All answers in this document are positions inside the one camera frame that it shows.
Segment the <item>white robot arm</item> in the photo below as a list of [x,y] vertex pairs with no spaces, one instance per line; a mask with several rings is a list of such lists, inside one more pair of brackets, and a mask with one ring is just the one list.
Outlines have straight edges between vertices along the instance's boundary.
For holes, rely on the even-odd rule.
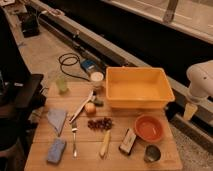
[[198,110],[198,104],[213,97],[213,60],[191,65],[186,75],[190,84],[183,118],[189,121]]

